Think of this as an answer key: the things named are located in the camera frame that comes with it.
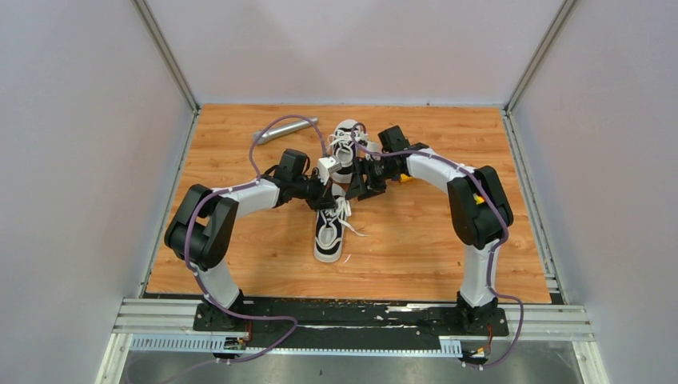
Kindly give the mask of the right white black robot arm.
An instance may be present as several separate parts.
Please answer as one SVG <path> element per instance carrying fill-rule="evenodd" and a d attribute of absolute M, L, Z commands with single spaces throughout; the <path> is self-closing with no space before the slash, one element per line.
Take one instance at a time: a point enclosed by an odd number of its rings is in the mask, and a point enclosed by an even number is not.
<path fill-rule="evenodd" d="M 363 124 L 349 130 L 349 140 L 364 153 L 353 162 L 348 199 L 383 194 L 387 182 L 405 174 L 446 193 L 453 229 L 465 246 L 465 272 L 457 293 L 457 325 L 467 334 L 486 327 L 500 295 L 494 290 L 498 250 L 507 241 L 513 213 L 494 168 L 453 162 L 424 143 L 412 144 L 399 126 L 378 134 L 371 150 L 362 138 Z"/>

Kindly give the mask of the black white sneaker with laces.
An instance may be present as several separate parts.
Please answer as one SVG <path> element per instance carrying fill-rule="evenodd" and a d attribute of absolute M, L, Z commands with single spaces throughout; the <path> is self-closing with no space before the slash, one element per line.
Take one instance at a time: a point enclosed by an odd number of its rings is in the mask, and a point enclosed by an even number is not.
<path fill-rule="evenodd" d="M 353 176 L 353 161 L 358 158 L 359 149 L 354 140 L 361 146 L 370 146 L 366 126 L 354 119 L 340 122 L 328 138 L 331 154 L 336 156 L 341 168 L 331 174 L 335 183 L 348 184 Z"/>

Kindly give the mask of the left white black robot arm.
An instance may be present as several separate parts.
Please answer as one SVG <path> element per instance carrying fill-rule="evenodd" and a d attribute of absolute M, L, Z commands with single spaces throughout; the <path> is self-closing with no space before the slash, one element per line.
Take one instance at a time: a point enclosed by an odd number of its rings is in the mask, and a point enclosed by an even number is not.
<path fill-rule="evenodd" d="M 309 156 L 287 149 L 278 164 L 245 184 L 209 188 L 191 186 L 166 228 L 164 243 L 191 271 L 214 320 L 225 330 L 238 329 L 245 309 L 238 304 L 241 289 L 225 260 L 235 222 L 246 215 L 278 208 L 293 199 L 306 201 L 313 210 L 335 207 L 330 175 L 339 170 L 337 157 L 319 158 L 310 167 Z"/>

